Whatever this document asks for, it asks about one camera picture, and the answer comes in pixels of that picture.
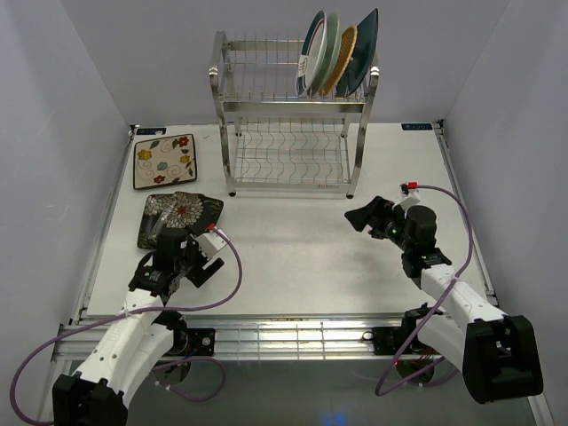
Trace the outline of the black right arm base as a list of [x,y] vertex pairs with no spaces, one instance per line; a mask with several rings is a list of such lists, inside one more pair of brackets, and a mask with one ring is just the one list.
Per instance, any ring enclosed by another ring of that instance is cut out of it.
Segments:
[[368,328],[361,334],[359,341],[370,344],[374,355],[394,355],[429,311],[427,303],[405,311],[398,324]]

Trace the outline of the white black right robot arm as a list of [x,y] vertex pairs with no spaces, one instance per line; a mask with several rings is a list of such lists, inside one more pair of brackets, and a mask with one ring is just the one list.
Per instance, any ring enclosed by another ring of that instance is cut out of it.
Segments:
[[402,344],[390,368],[406,350],[421,352],[428,346],[458,369],[479,404],[543,392],[532,323],[493,306],[461,279],[462,271],[437,246],[435,212],[420,205],[418,196],[408,194],[398,204],[375,197],[344,216],[355,231],[368,230],[401,249],[405,275],[436,301],[403,319]]

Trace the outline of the white plate teal red rim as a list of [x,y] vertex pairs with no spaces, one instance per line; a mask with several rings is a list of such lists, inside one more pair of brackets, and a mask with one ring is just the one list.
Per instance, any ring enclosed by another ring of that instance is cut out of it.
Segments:
[[308,29],[297,62],[296,94],[304,95],[312,86],[327,50],[327,15],[318,11]]

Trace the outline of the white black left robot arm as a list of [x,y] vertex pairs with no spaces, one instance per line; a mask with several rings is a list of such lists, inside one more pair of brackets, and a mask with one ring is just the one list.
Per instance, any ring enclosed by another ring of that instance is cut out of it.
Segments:
[[57,425],[124,425],[139,386],[159,358],[183,352],[188,334],[167,303],[181,280],[200,287],[224,264],[227,239],[217,229],[197,237],[169,229],[138,262],[113,322],[88,358],[52,386]]

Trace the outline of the black square floral plate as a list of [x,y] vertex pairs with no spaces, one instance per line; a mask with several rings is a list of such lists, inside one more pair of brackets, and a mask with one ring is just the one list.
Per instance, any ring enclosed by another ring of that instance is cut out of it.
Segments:
[[174,192],[161,194],[148,212],[157,216],[151,235],[157,237],[164,228],[183,229],[199,236],[216,225],[224,202],[203,193]]
[[137,247],[153,249],[164,229],[173,228],[175,197],[173,193],[151,194],[146,198],[138,228]]

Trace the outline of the dark teal square plate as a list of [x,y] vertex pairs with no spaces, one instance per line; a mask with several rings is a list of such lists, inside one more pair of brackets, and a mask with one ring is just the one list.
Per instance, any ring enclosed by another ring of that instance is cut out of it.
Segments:
[[351,61],[335,87],[338,98],[352,95],[365,79],[375,56],[378,23],[379,11],[375,8],[357,25],[357,40]]

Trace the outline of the woven bamboo round plate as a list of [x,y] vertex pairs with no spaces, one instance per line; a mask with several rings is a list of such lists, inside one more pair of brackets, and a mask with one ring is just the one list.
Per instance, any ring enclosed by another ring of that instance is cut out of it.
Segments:
[[322,90],[322,95],[324,97],[326,97],[336,87],[348,67],[357,42],[357,37],[358,29],[356,26],[349,26],[343,31],[335,67]]

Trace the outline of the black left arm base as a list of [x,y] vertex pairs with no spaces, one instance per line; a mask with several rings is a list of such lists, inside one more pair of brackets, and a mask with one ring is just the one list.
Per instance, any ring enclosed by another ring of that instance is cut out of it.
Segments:
[[212,357],[215,353],[217,331],[214,328],[188,328],[181,319],[177,323],[167,326],[173,333],[173,345],[166,352],[168,356]]

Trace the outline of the light green floral plate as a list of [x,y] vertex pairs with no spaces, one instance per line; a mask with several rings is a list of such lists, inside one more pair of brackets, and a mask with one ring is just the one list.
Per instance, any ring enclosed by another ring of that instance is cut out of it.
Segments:
[[340,44],[340,18],[337,12],[331,12],[327,16],[326,52],[317,78],[312,85],[312,88],[320,97],[323,96],[324,86],[335,67]]

